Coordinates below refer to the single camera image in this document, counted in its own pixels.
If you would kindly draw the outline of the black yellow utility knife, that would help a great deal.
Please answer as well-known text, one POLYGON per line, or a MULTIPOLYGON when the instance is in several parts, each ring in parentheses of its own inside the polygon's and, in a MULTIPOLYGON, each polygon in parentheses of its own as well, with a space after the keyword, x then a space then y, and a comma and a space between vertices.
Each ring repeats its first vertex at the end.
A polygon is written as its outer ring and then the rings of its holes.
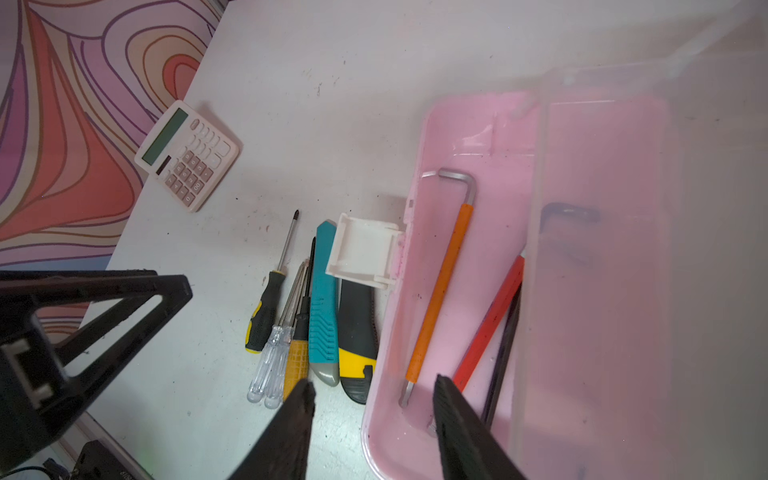
POLYGON ((341 386, 353 402, 365 405, 379 349, 373 288, 342 280, 337 322, 341 386))

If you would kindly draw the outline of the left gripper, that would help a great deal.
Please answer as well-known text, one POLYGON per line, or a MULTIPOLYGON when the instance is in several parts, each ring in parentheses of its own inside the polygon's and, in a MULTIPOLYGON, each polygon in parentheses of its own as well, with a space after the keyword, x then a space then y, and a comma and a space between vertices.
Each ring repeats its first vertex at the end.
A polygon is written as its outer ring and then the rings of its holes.
POLYGON ((192 299, 184 275, 152 270, 6 271, 1 274, 1 471, 61 439, 139 351, 192 299), (136 313, 159 303, 77 375, 65 367, 136 313), (43 307, 114 305, 70 337, 51 342, 43 307))

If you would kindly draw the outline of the pink plastic tool box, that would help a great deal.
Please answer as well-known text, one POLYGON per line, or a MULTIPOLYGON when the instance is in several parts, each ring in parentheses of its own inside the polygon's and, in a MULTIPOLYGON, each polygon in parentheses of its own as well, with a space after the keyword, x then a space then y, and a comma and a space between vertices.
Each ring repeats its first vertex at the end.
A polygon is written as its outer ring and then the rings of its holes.
POLYGON ((401 225, 342 215, 327 272, 389 293, 362 448, 438 479, 428 426, 516 257, 522 312, 492 427, 532 479, 767 475, 767 21, 742 1, 666 58, 550 71, 536 92, 446 98, 401 225), (471 174, 474 213, 408 406, 399 400, 471 174), (601 221, 542 208, 594 208, 601 221))

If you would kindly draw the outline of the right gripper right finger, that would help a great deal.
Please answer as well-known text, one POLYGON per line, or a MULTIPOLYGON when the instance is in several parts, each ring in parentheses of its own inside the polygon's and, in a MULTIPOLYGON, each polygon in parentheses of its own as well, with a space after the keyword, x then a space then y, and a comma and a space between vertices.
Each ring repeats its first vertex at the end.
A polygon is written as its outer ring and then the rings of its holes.
POLYGON ((444 479, 525 479, 449 377, 436 377, 433 413, 444 479))

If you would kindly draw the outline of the red sleeve hex key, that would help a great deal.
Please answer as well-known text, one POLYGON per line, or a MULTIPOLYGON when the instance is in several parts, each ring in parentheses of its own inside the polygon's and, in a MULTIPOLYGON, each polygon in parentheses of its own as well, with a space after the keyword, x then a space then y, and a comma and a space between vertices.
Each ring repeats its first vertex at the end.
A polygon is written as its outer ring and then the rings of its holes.
POLYGON ((476 367, 485 353, 493 335, 501 323, 502 315, 507 313, 514 296, 516 281, 522 275, 525 267, 525 251, 522 251, 515 259, 508 271, 499 291, 491 303, 485 317, 480 323, 469 347, 452 376, 454 385, 459 392, 463 392, 472 377, 476 367))

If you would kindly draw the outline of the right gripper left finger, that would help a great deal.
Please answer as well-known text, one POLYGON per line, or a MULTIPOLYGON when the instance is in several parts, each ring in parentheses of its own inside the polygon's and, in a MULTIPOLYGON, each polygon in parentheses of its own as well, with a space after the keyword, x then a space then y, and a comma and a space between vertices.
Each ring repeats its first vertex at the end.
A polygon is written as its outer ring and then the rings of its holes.
POLYGON ((300 380, 230 479, 305 479, 315 398, 313 383, 300 380))

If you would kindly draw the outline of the teal utility knife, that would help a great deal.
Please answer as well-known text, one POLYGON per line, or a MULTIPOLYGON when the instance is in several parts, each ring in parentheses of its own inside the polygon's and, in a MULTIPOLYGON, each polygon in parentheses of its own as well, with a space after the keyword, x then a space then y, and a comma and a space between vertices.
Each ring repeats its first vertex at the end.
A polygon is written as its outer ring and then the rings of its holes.
POLYGON ((326 273, 337 231, 331 221, 316 229, 309 317, 309 365, 329 386, 340 382, 338 345, 338 280, 326 273))

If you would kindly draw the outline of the pink calculator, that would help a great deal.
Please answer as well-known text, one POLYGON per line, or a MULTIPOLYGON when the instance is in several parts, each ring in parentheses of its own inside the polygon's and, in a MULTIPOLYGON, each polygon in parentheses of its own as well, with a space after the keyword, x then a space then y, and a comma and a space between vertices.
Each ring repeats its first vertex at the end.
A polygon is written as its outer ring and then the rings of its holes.
POLYGON ((239 153, 233 139, 177 100, 150 129, 134 162, 193 213, 202 208, 239 153))

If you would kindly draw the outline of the black yellow phillips screwdriver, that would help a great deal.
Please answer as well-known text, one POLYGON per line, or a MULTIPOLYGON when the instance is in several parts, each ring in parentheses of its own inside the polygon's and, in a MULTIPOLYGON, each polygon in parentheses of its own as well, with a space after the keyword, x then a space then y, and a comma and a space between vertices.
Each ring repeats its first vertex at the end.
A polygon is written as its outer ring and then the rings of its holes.
POLYGON ((296 210, 289 226, 277 268, 269 273, 266 287, 250 318, 245 339, 245 349, 248 352, 258 354, 263 351, 276 321, 282 285, 286 278, 285 261, 299 216, 300 211, 296 210))

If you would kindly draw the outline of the orange sleeve hex key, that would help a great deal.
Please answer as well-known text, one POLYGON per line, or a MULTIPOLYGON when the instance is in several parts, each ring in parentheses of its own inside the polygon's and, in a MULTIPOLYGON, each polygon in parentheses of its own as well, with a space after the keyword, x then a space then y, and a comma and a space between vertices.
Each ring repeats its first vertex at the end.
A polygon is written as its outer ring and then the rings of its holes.
POLYGON ((475 178, 466 172, 450 169, 439 169, 422 175, 427 177, 440 177, 461 182, 466 187, 464 200, 459 208, 456 222, 446 249, 437 280, 433 287, 430 300, 421 324, 408 368, 405 374, 405 384, 399 400, 399 406, 406 408, 418 383, 421 370, 429 350, 429 346, 437 325, 447 290, 449 288, 459 255, 466 237, 471 218, 474 213, 474 202, 477 194, 475 178))

